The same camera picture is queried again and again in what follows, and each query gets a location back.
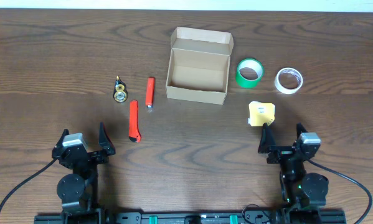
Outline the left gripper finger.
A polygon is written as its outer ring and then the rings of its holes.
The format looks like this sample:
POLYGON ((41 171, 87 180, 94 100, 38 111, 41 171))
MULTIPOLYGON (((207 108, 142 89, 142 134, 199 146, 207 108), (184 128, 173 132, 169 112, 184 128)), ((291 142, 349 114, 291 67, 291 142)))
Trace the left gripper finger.
POLYGON ((105 125, 103 122, 100 123, 100 130, 99 130, 99 145, 102 147, 108 156, 112 156, 116 154, 116 149, 113 143, 111 142, 110 138, 108 137, 105 129, 105 125))
POLYGON ((64 142, 64 138, 69 135, 69 131, 68 129, 64 129, 60 139, 58 140, 57 144, 55 145, 55 147, 53 148, 52 150, 52 157, 60 157, 63 152, 64 152, 64 146, 63 146, 63 142, 64 142))

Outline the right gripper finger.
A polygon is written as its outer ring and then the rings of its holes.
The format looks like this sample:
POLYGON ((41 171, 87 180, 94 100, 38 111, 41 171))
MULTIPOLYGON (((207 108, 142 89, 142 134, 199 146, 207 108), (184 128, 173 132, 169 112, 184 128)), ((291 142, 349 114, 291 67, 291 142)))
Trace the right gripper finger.
POLYGON ((306 141, 306 133, 307 133, 307 130, 305 129, 305 127, 301 124, 301 123, 298 123, 296 125, 296 134, 297 134, 297 140, 296 140, 296 143, 297 145, 302 145, 305 143, 306 141))
POLYGON ((274 151, 275 148, 276 148, 276 143, 274 140, 273 133, 270 129, 270 126, 267 123, 264 123, 262 127, 262 136, 261 136, 260 144, 258 147, 258 153, 268 154, 274 151))

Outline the yellow sticky note pad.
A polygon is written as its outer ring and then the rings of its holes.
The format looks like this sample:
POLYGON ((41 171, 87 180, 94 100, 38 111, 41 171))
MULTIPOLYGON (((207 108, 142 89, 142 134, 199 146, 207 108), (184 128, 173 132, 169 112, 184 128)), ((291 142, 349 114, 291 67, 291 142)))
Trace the yellow sticky note pad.
POLYGON ((275 105, 273 103, 261 103, 251 101, 248 104, 250 126, 271 125, 275 120, 275 105))

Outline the white masking tape roll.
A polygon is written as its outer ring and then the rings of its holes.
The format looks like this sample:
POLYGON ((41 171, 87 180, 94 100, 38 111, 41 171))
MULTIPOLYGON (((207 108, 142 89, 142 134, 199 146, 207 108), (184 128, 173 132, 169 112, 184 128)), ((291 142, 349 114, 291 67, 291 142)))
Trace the white masking tape roll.
POLYGON ((274 85, 275 85, 276 89, 278 91, 280 91, 281 93, 284 93, 284 94, 287 94, 287 95, 292 95, 292 94, 295 94, 303 86, 303 76, 296 69, 290 68, 290 67, 285 67, 285 68, 282 68, 278 71, 278 73, 277 73, 277 75, 274 79, 274 85), (281 84, 280 76, 282 74, 285 74, 285 73, 289 73, 296 78, 296 80, 298 82, 298 86, 296 88, 293 88, 293 89, 286 88, 281 84))

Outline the green tape roll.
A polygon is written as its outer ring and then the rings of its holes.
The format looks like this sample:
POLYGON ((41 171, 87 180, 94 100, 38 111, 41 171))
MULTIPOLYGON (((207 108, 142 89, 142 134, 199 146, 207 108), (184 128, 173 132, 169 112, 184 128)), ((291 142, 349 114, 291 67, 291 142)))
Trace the green tape roll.
POLYGON ((265 74, 265 69, 261 62, 259 62, 257 59, 254 58, 245 58, 239 62, 237 65, 237 73, 235 75, 236 82, 242 87, 242 88, 248 88, 252 89, 255 88, 261 81, 262 77, 265 74), (250 68, 252 69, 256 74, 256 79, 248 79, 245 78, 241 74, 241 70, 243 68, 250 68))

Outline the small orange lighter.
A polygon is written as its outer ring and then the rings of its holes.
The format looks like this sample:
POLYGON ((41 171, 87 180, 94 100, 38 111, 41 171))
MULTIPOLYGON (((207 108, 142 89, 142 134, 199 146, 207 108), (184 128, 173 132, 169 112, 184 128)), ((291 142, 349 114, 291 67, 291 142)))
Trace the small orange lighter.
POLYGON ((147 108, 153 107, 153 97, 154 97, 154 84, 155 84, 155 78, 149 77, 146 87, 146 100, 145 105, 147 108))

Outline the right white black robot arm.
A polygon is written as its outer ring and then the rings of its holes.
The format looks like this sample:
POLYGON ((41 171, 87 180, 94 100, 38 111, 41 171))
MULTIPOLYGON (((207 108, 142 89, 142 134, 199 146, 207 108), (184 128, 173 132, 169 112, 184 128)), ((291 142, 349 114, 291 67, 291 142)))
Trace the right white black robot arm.
POLYGON ((327 177, 307 173, 304 162, 314 157, 321 140, 316 133, 296 125, 297 139, 290 146, 278 146, 268 124, 262 128, 258 153, 267 163, 280 165, 282 199, 286 202, 270 215, 272 223, 321 223, 319 208, 326 204, 327 177))

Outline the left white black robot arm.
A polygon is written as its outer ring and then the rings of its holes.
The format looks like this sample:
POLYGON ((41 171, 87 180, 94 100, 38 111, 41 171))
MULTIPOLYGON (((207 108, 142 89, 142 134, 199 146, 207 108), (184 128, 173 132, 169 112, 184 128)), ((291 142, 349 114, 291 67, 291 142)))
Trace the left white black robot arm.
POLYGON ((52 158, 72 170, 57 184, 62 201, 63 223, 115 223, 115 216, 98 203, 98 169, 116 153, 105 125, 100 123, 99 151, 88 152, 83 134, 70 134, 65 129, 52 150, 52 158))

